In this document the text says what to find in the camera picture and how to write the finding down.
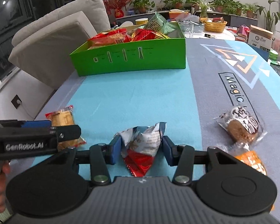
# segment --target white sofa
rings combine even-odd
[[[74,71],[69,54],[109,29],[102,0],[75,0],[20,29],[8,60],[57,89]]]

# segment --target yellow cup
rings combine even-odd
[[[148,18],[139,18],[135,20],[136,25],[146,24],[148,22]]]

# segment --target electrical outlet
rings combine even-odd
[[[16,96],[13,98],[13,100],[11,101],[11,103],[13,104],[13,106],[14,106],[16,109],[20,106],[20,104],[17,103],[17,100],[20,100],[20,98],[19,98],[18,95],[16,95]]]

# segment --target round black pad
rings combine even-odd
[[[211,170],[198,180],[196,191],[210,208],[230,216],[269,212],[277,196],[270,178],[242,164]]]
[[[84,202],[87,182],[62,165],[33,168],[14,177],[6,196],[15,212],[33,217],[64,214]]]

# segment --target yellow woven basket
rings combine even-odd
[[[204,24],[205,31],[208,32],[222,33],[227,25],[227,22],[224,23],[208,22],[208,18],[201,18],[200,20]]]

